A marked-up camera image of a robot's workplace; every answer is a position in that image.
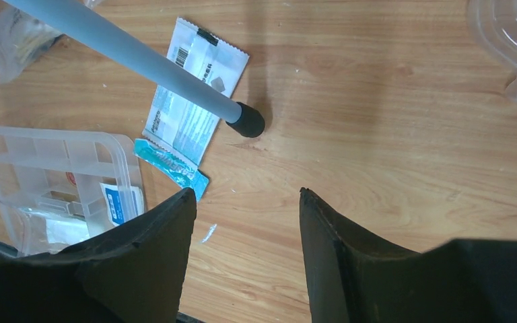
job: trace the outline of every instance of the small packaging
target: small packaging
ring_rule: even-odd
[[[84,0],[90,8],[100,2]],[[15,7],[0,5],[0,8],[0,84],[4,84],[48,51],[62,33]]]
[[[125,222],[124,210],[122,209],[122,203],[120,202],[120,192],[118,186],[100,183],[102,189],[102,195],[106,201],[108,207],[108,218],[113,225],[120,225]],[[143,193],[139,187],[130,187],[132,193],[133,204],[138,215],[142,215],[145,212],[143,204]]]
[[[57,213],[30,207],[15,208],[15,214],[25,227],[19,255],[42,252],[56,254],[62,249],[90,238],[86,221],[68,213]]]
[[[196,168],[192,168],[173,153],[158,149],[145,139],[136,139],[134,154],[147,161],[171,178],[179,187],[191,187],[195,191],[197,201],[201,200],[209,179]]]
[[[181,18],[176,21],[167,58],[229,98],[248,62],[248,55],[241,50]],[[141,134],[164,150],[169,162],[158,162],[160,170],[179,186],[192,187],[192,182],[187,184],[191,180],[178,182],[176,170],[185,170],[193,176],[198,173],[218,122],[216,115],[158,86]],[[146,149],[147,145],[140,143],[139,149]],[[156,154],[156,150],[150,149],[149,155]],[[203,194],[205,188],[198,190]]]

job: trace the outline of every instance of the sealed packet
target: sealed packet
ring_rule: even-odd
[[[110,222],[116,226],[124,224],[124,210],[122,208],[118,186],[100,183],[100,188],[102,189],[102,196],[104,197],[106,206],[108,207],[108,218],[110,219]],[[145,206],[143,204],[143,193],[141,188],[132,186],[130,189],[136,213],[138,215],[142,215],[145,212]]]
[[[167,58],[227,97],[248,62],[247,54],[182,18],[176,21]],[[136,154],[141,150],[143,155],[138,157],[157,164],[181,187],[194,188],[199,199],[206,184],[196,185],[193,179],[206,178],[198,167],[218,122],[216,115],[158,86],[141,134],[163,151],[155,153],[157,147],[136,141],[136,146],[141,144]],[[160,162],[163,155],[165,163]],[[181,178],[181,174],[193,174],[193,178]]]

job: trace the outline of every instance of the wood grain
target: wood grain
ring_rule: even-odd
[[[209,146],[201,169],[211,184],[181,311],[208,322],[310,320],[301,186],[418,251],[454,237],[517,239],[517,105],[503,96],[511,73],[472,41],[466,7],[106,0],[98,8],[160,52],[177,16],[239,46],[251,60],[234,98],[270,116],[258,139],[221,123]],[[64,39],[0,87],[0,124],[135,138],[155,87]],[[141,171],[149,207],[178,190],[149,165]]]

